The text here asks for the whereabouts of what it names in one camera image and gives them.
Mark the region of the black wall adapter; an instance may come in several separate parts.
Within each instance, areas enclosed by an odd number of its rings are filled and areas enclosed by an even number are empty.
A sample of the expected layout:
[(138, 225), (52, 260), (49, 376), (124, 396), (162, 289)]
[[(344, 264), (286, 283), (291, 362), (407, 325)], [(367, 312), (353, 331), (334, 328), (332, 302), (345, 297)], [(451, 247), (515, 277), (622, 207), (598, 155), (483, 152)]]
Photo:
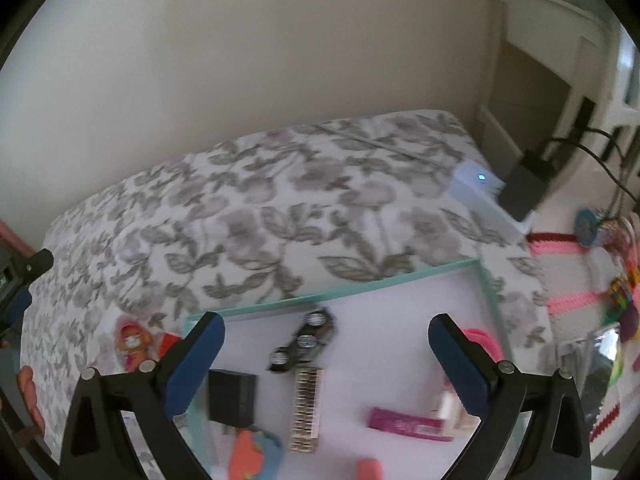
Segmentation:
[(551, 162), (526, 150), (506, 178), (498, 195), (498, 204), (515, 221), (522, 222), (547, 193), (555, 169)]

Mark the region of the teal rimmed white tray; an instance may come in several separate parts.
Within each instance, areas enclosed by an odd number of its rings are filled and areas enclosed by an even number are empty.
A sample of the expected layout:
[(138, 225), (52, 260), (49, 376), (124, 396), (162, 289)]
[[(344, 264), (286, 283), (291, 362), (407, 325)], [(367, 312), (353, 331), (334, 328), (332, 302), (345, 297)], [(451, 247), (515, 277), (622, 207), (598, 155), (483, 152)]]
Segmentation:
[(335, 338), (314, 360), (324, 371), (319, 447), (312, 454), (285, 451), (279, 478), (351, 479), (363, 458), (378, 460), (387, 479), (442, 478), (465, 439), (386, 434), (369, 428), (367, 417), (371, 408), (430, 414), (444, 384), (427, 342), (428, 323), (436, 314), (506, 340), (482, 266), (468, 260), (347, 286), (300, 304), (226, 312), (226, 340), (213, 367), (256, 376), (255, 424), (283, 442), (290, 436), (294, 378), (268, 372), (268, 356), (290, 340), (313, 306), (327, 308), (337, 325)]

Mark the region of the black toy car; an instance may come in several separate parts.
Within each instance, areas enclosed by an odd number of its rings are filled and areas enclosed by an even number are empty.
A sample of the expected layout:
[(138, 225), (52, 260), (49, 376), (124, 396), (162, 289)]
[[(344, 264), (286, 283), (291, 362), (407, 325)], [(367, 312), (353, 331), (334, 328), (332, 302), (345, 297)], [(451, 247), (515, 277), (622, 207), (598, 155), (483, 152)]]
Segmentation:
[(268, 370), (281, 374), (296, 366), (311, 363), (331, 343), (335, 335), (335, 318), (327, 308), (308, 312), (291, 341), (270, 353)]

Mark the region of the magenta lip balm tube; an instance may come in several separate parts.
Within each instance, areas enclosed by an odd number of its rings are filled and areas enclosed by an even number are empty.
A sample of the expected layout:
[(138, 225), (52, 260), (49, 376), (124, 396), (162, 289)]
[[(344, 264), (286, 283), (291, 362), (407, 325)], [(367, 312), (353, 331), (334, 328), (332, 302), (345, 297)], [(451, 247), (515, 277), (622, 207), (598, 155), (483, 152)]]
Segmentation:
[(442, 420), (429, 417), (402, 414), (384, 408), (371, 408), (367, 427), (370, 429), (397, 434), (398, 436), (431, 440), (438, 442), (451, 442), (453, 437), (444, 434)]

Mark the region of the gold black patterned bar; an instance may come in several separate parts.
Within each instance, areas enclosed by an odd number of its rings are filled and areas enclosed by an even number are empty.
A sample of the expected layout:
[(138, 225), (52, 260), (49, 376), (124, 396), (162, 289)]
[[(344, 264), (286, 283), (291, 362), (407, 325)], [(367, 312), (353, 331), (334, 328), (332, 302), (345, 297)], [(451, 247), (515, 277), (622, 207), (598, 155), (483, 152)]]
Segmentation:
[(324, 369), (319, 367), (303, 366), (295, 372), (290, 431), (292, 452), (314, 454), (317, 451), (323, 378)]

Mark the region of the colourful toy pile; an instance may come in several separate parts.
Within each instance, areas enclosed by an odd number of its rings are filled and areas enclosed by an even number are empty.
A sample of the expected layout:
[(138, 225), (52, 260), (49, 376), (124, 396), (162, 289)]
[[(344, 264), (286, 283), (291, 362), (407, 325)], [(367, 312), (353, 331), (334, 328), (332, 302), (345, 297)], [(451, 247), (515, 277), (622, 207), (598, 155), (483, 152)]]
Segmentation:
[(639, 337), (639, 246), (630, 220), (598, 223), (591, 209), (578, 212), (575, 234), (587, 248), (591, 295), (605, 305), (600, 325), (578, 344), (577, 387), (594, 440), (620, 412), (614, 390), (624, 344)]

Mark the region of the brown pup toy figure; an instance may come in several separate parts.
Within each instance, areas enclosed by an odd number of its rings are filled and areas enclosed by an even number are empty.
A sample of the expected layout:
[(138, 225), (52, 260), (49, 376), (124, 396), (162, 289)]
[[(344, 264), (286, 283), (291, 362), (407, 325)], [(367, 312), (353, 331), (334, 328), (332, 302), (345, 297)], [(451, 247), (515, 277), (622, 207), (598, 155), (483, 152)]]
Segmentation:
[(122, 354), (122, 362), (127, 373), (134, 372), (140, 364), (150, 358), (153, 337), (151, 333), (134, 320), (125, 320), (116, 330), (116, 348)]

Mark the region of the black power adapter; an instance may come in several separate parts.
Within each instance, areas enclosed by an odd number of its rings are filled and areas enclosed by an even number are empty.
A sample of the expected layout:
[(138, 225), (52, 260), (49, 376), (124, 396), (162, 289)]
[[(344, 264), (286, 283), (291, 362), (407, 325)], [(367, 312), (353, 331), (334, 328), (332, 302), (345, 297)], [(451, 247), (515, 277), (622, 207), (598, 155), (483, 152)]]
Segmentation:
[(225, 427), (248, 429), (255, 421), (257, 376), (232, 370), (210, 370), (208, 418)]

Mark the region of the pink kids watch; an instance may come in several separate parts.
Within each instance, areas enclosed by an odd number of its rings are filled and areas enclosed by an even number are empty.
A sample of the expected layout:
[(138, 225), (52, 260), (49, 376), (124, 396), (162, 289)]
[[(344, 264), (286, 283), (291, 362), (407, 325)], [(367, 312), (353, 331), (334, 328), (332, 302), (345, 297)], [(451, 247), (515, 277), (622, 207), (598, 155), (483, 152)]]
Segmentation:
[(498, 341), (484, 330), (479, 328), (464, 328), (462, 333), (465, 334), (469, 341), (479, 344), (495, 362), (503, 360), (503, 352)]

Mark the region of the red white glue stick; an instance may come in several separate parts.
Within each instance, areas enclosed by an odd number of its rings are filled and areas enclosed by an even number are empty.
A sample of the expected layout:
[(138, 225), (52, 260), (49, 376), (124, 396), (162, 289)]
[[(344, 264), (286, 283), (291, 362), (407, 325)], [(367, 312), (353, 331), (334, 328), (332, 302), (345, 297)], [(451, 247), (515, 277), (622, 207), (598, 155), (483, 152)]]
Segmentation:
[(161, 359), (166, 356), (166, 353), (178, 342), (182, 341), (182, 338), (172, 333), (162, 333), (160, 335), (160, 342), (157, 346), (157, 356)]

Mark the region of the white router box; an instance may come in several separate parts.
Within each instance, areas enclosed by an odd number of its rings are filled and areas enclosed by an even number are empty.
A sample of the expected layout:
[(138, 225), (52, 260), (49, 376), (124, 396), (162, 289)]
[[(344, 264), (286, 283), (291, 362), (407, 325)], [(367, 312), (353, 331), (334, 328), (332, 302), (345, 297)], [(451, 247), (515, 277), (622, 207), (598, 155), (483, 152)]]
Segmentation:
[(516, 221), (499, 204), (504, 182), (472, 159), (465, 159), (452, 174), (448, 194), (477, 214), (483, 222), (509, 243), (516, 244), (532, 230), (536, 211)]

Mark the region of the grey floral blanket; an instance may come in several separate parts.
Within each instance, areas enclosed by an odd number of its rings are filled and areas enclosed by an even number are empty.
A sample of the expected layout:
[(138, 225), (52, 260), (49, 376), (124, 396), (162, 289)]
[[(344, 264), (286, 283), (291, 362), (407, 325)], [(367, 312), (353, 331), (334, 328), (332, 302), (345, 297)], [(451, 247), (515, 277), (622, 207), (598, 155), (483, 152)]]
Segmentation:
[(55, 219), (21, 360), (60, 452), (80, 373), (119, 372), (112, 322), (299, 298), (462, 259), (483, 263), (518, 367), (556, 363), (537, 263), (448, 195), (480, 148), (453, 114), (409, 110), (258, 132), (128, 177)]

